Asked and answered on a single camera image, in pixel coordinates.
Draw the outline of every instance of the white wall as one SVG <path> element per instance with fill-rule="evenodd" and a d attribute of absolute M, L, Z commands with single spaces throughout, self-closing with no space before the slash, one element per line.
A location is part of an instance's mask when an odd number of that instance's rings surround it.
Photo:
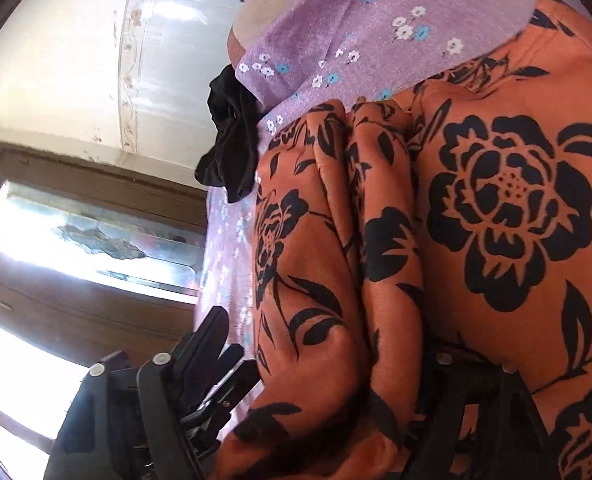
<path fill-rule="evenodd" d="M 122 151 L 119 119 L 127 0 L 22 1 L 0 31 L 0 140 L 201 187 L 193 170 L 216 134 L 209 81 L 229 62 L 240 3 L 149 2 L 136 153 Z"/>
<path fill-rule="evenodd" d="M 23 0 L 0 31 L 0 128 L 120 146 L 126 0 Z"/>

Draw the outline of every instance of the bright window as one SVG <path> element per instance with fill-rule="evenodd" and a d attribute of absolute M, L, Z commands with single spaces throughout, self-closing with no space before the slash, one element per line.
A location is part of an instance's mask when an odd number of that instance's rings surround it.
<path fill-rule="evenodd" d="M 0 461 L 14 480 L 42 480 L 49 455 L 0 427 Z"/>
<path fill-rule="evenodd" d="M 0 328 L 0 410 L 56 438 L 87 368 L 65 361 Z M 0 427 L 0 461 L 14 480 L 40 480 L 48 456 Z"/>

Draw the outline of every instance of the metal screw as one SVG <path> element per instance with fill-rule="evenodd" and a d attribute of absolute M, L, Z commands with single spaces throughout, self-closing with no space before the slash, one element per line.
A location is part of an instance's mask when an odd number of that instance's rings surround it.
<path fill-rule="evenodd" d="M 92 377 L 98 377 L 105 373 L 105 365 L 102 363 L 96 363 L 89 368 L 89 375 Z"/>
<path fill-rule="evenodd" d="M 452 362 L 454 362 L 454 358 L 450 354 L 448 354 L 447 352 L 440 352 L 436 356 L 436 359 L 439 362 L 439 364 L 445 365 L 445 366 L 449 366 L 450 364 L 452 364 Z"/>
<path fill-rule="evenodd" d="M 154 355 L 154 358 L 152 359 L 152 361 L 154 362 L 154 365 L 158 365 L 158 366 L 166 365 L 171 360 L 172 360 L 172 356 L 169 355 L 167 352 L 160 352 L 160 354 Z"/>
<path fill-rule="evenodd" d="M 514 375 L 518 369 L 511 363 L 505 363 L 502 365 L 502 371 L 509 375 Z"/>

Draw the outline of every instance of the black cloth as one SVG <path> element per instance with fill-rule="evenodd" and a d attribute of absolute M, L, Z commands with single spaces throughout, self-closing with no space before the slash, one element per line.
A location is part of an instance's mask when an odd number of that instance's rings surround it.
<path fill-rule="evenodd" d="M 231 204 L 253 189 L 258 165 L 258 131 L 262 115 L 258 100 L 238 79 L 231 65 L 209 83 L 207 105 L 216 124 L 216 144 L 196 168 L 196 180 L 205 186 L 225 187 Z"/>

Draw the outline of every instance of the orange floral fabric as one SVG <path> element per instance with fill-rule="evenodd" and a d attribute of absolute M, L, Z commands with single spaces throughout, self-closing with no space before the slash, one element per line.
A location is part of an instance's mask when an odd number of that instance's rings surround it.
<path fill-rule="evenodd" d="M 399 478 L 425 323 L 455 356 L 515 365 L 561 477 L 592 479 L 591 23 L 540 0 L 487 56 L 313 108 L 259 173 L 265 390 L 213 478 Z"/>

